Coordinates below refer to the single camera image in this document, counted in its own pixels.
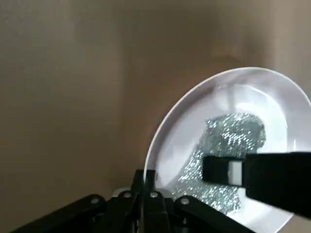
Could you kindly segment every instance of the glittery cloth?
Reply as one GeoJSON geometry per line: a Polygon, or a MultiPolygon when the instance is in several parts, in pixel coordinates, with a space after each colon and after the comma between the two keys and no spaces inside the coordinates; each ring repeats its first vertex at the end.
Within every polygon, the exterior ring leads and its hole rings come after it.
{"type": "Polygon", "coordinates": [[[264,125],[258,117],[247,113],[218,116],[206,123],[207,127],[171,193],[173,198],[194,196],[224,214],[239,211],[241,202],[237,187],[202,181],[202,158],[206,154],[243,158],[248,152],[257,152],[266,140],[264,125]]]}

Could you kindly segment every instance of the metal bolt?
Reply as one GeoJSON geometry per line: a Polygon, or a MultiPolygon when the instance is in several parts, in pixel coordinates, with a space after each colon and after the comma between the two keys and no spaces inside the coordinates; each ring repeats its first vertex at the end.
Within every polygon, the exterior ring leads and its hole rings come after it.
{"type": "Polygon", "coordinates": [[[124,194],[124,197],[125,197],[125,198],[130,198],[130,197],[131,197],[131,194],[130,194],[130,193],[125,193],[125,194],[124,194]]]}
{"type": "Polygon", "coordinates": [[[98,198],[93,198],[91,200],[91,204],[97,204],[99,202],[99,199],[98,198]]]}
{"type": "Polygon", "coordinates": [[[182,198],[180,199],[180,202],[183,204],[183,205],[188,205],[190,203],[189,199],[188,198],[182,198]]]}
{"type": "Polygon", "coordinates": [[[156,192],[151,192],[150,193],[150,197],[152,198],[156,198],[158,196],[158,194],[156,192]]]}

